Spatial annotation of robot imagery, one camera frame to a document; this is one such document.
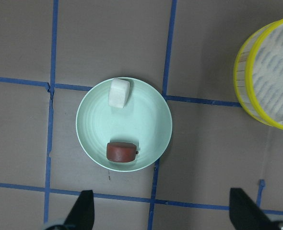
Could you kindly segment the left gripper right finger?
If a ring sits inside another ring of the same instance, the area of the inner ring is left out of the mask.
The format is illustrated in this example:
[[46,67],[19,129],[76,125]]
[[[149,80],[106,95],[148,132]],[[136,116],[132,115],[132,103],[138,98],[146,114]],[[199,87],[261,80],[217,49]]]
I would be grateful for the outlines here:
[[278,230],[278,222],[271,221],[242,188],[231,188],[229,218],[236,230]]

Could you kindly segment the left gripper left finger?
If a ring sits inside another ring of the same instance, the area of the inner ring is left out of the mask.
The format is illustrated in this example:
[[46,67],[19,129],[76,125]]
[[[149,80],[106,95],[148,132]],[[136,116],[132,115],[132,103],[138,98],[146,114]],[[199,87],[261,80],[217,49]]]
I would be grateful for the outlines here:
[[94,194],[92,190],[81,191],[64,221],[69,230],[92,230],[94,226]]

